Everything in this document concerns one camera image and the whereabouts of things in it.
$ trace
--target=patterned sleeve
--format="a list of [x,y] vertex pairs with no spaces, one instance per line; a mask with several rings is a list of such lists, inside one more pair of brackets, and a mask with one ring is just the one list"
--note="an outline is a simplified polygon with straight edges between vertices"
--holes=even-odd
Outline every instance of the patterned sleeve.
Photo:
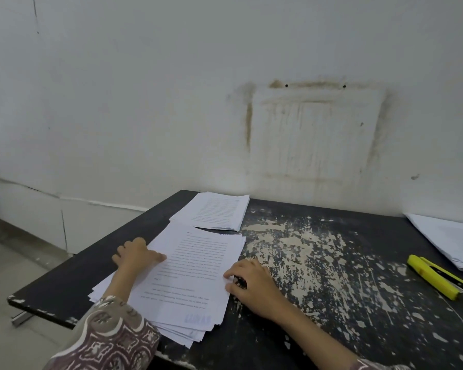
[[43,370],[146,370],[158,341],[158,331],[146,319],[119,298],[108,296],[89,309]]
[[376,362],[371,362],[363,359],[358,359],[350,370],[411,370],[406,365],[393,365],[393,366],[384,366],[377,364]]

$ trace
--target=table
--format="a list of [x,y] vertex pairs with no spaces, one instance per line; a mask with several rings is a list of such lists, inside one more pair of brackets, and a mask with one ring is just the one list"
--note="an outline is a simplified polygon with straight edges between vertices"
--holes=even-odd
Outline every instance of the table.
[[[115,270],[116,248],[138,236],[150,242],[196,193],[179,191],[8,303],[73,328],[92,305],[91,288]],[[406,218],[251,199],[242,233],[242,256],[268,264],[288,299],[357,354],[388,365],[463,368],[463,298],[441,297],[405,263],[415,254],[461,278],[463,272]],[[187,350],[163,337],[157,355],[197,369],[315,368],[280,328],[234,298],[202,342]]]

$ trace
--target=floor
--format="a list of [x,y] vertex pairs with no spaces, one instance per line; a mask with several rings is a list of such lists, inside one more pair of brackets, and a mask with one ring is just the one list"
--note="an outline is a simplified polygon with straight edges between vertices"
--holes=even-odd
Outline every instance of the floor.
[[18,328],[12,326],[11,317],[20,311],[9,306],[6,298],[50,268],[35,262],[36,258],[41,261],[43,257],[35,255],[36,258],[31,259],[14,250],[21,242],[25,244],[24,248],[30,242],[17,236],[13,240],[12,246],[10,241],[0,242],[0,370],[37,370],[57,352],[71,331],[38,317],[32,317]]

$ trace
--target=black table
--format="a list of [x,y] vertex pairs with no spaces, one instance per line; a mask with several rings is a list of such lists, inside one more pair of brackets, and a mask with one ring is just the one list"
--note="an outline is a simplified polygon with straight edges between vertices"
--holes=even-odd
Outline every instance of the black table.
[[[25,286],[9,304],[72,329],[92,305],[92,287],[115,270],[117,246],[138,236],[150,242],[195,195],[174,194]],[[407,219],[251,199],[242,233],[242,256],[269,264],[288,299],[357,354],[384,364],[463,368],[463,298],[441,297],[405,263],[415,254],[463,273]],[[164,337],[158,349],[160,357],[197,369],[314,368],[281,329],[234,298],[202,342],[187,350]]]

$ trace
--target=stack of paper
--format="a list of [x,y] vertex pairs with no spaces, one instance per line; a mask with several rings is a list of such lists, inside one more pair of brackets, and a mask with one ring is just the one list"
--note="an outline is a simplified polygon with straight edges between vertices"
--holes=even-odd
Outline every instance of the stack of paper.
[[416,214],[405,215],[442,254],[463,271],[463,224]]
[[[166,254],[166,261],[136,280],[129,304],[162,335],[190,348],[222,323],[229,297],[225,285],[231,281],[223,274],[238,260],[244,244],[242,235],[171,222],[148,245]],[[91,301],[101,298],[112,276],[93,288]]]
[[187,205],[170,218],[189,226],[214,230],[239,231],[249,195],[227,196],[219,193],[198,193]]

